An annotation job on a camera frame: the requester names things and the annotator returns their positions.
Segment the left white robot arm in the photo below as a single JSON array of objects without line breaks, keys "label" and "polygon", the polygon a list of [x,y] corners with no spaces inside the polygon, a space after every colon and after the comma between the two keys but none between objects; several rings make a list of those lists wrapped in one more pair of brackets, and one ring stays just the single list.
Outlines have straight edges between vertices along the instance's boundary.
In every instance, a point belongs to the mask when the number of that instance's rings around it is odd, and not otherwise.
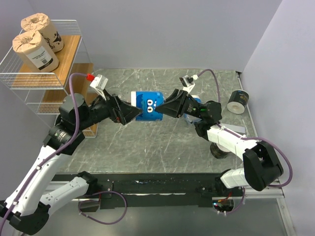
[{"label": "left white robot arm", "polygon": [[45,194],[57,170],[85,138],[83,130],[107,118],[126,125],[142,113],[115,95],[98,96],[87,105],[83,95],[68,95],[59,107],[59,121],[44,139],[33,166],[17,189],[0,203],[0,216],[16,230],[34,235],[49,217],[71,200],[97,193],[97,178],[83,171],[62,187]]}]

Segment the brown roll with label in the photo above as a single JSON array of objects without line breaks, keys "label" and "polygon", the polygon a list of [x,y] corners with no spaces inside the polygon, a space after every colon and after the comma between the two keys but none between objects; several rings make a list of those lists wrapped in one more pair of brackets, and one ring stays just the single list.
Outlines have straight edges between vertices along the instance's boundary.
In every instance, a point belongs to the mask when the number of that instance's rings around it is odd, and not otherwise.
[{"label": "brown roll with label", "polygon": [[12,48],[31,72],[49,73],[59,66],[57,56],[37,30],[16,36],[12,40]]}]

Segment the brown roll with cartoon print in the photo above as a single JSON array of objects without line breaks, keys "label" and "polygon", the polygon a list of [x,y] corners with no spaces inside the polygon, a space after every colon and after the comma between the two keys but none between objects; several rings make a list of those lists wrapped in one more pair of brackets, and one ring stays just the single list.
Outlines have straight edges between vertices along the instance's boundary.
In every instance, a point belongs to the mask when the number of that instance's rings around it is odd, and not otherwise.
[{"label": "brown roll with cartoon print", "polygon": [[22,19],[21,27],[24,31],[39,31],[54,53],[61,51],[64,47],[64,41],[57,28],[44,13],[36,13]]}]

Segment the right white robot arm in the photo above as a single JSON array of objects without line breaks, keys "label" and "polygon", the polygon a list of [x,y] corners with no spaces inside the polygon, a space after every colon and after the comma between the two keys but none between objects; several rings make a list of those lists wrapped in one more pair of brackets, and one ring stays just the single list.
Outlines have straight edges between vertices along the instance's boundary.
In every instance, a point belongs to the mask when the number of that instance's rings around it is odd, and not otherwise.
[{"label": "right white robot arm", "polygon": [[155,110],[170,117],[179,118],[183,114],[199,118],[194,124],[199,137],[223,147],[243,161],[243,167],[227,170],[215,184],[216,192],[228,195],[234,187],[250,186],[256,191],[269,187],[283,173],[283,167],[275,148],[261,138],[247,138],[220,124],[221,104],[196,101],[187,91],[174,90]]}]

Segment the blue paper roll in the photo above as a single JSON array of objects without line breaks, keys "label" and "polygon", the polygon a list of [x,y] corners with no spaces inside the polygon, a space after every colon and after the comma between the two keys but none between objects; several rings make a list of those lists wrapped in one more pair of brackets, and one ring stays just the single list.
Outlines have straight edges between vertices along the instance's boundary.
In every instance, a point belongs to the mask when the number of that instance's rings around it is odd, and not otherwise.
[{"label": "blue paper roll", "polygon": [[161,121],[163,114],[156,111],[156,107],[164,103],[160,91],[132,91],[130,93],[131,105],[142,110],[135,120],[142,122]]},{"label": "blue paper roll", "polygon": [[[201,103],[201,99],[200,99],[199,96],[197,96],[197,95],[192,95],[192,97],[193,97],[197,102]],[[194,124],[194,123],[196,123],[196,122],[199,122],[199,121],[201,120],[200,118],[196,118],[196,117],[190,116],[190,115],[188,115],[188,114],[184,114],[184,119],[185,119],[185,121],[188,123],[188,125],[192,125],[192,124]]]}]

